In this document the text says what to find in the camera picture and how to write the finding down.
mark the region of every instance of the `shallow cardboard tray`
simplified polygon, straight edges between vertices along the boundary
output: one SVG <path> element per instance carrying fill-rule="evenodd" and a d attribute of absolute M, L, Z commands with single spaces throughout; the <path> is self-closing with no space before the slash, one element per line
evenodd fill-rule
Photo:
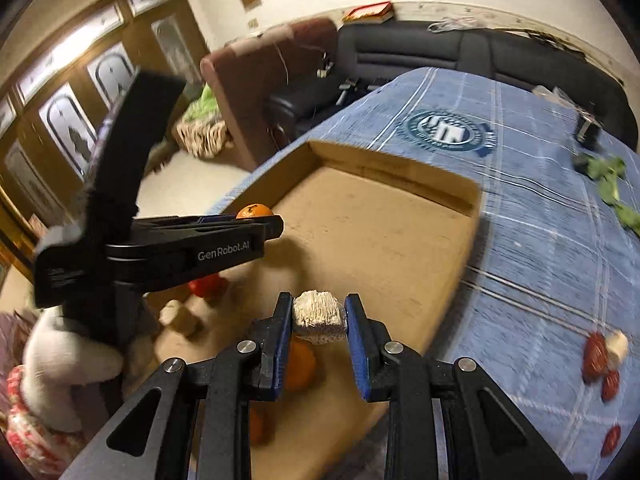
<path fill-rule="evenodd" d="M 225 212 L 259 202 L 284 220 L 266 254 L 222 272 L 220 304 L 191 298 L 206 330 L 192 340 L 165 331 L 160 361 L 215 356 L 254 319 L 270 316 L 281 290 L 359 293 L 367 316 L 417 351 L 430 344 L 458 285 L 476 233 L 481 192 L 459 175 L 384 153 L 309 141 L 238 196 Z M 254 480 L 313 480 L 383 415 L 353 381 L 346 343 L 316 347 L 319 373 L 303 393 L 258 403 L 273 437 L 252 449 Z"/>

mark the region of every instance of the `circular logo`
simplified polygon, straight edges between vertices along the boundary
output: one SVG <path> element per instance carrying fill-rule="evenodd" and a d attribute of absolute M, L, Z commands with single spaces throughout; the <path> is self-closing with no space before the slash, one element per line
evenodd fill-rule
<path fill-rule="evenodd" d="M 410 139 L 425 148 L 442 148 L 452 152 L 478 150 L 485 156 L 495 146 L 495 137 L 487 124 L 449 110 L 422 110 L 405 123 Z"/>

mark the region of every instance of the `orange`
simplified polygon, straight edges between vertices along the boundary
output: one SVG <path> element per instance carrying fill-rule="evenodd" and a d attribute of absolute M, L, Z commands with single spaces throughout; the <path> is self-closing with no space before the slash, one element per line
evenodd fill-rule
<path fill-rule="evenodd" d="M 284 389 L 288 392 L 304 390 L 313 381 L 316 368 L 318 364 L 311 343 L 292 337 L 284 372 Z"/>
<path fill-rule="evenodd" d="M 263 204 L 251 204 L 242 208 L 236 218 L 251 218 L 253 216 L 271 216 L 273 211 Z"/>
<path fill-rule="evenodd" d="M 249 442 L 257 446 L 264 441 L 264 419 L 253 406 L 249 406 Z"/>

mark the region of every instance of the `tablecloth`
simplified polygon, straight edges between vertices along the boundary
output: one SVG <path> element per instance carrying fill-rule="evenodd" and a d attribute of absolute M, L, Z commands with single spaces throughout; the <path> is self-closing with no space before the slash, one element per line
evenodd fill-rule
<path fill-rule="evenodd" d="M 279 152 L 211 213 L 307 139 L 412 158 L 480 183 L 473 255 L 433 351 L 448 362 L 476 359 L 568 468 L 594 479 L 612 460 L 600 457 L 609 428 L 622 427 L 622 444 L 640 414 L 640 241 L 572 169 L 576 120 L 573 110 L 507 84 L 416 69 Z M 606 133 L 600 151 L 623 158 L 621 199 L 640 210 L 636 154 Z M 604 404 L 599 385 L 581 380 L 582 350 L 590 331 L 616 329 L 630 355 L 618 396 Z M 376 428 L 330 476 L 381 479 L 384 454 L 384 429 Z"/>

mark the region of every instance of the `metal screw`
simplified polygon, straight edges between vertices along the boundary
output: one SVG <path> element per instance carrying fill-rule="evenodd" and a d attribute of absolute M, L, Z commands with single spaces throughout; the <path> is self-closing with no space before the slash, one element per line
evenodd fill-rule
<path fill-rule="evenodd" d="M 402 343 L 399 343 L 398 341 L 389 341 L 385 344 L 385 350 L 389 354 L 399 354 L 404 350 L 404 346 L 402 346 Z"/>
<path fill-rule="evenodd" d="M 248 354 L 249 352 L 253 352 L 256 346 L 255 341 L 245 339 L 244 341 L 239 342 L 236 348 L 241 354 Z"/>
<path fill-rule="evenodd" d="M 164 368 L 165 372 L 169 372 L 171 374 L 180 370 L 183 363 L 184 361 L 182 359 L 172 357 L 171 359 L 167 359 L 164 363 L 162 363 L 162 368 Z"/>
<path fill-rule="evenodd" d="M 473 372 L 476 369 L 476 362 L 470 357 L 463 357 L 458 361 L 458 366 L 463 372 Z"/>

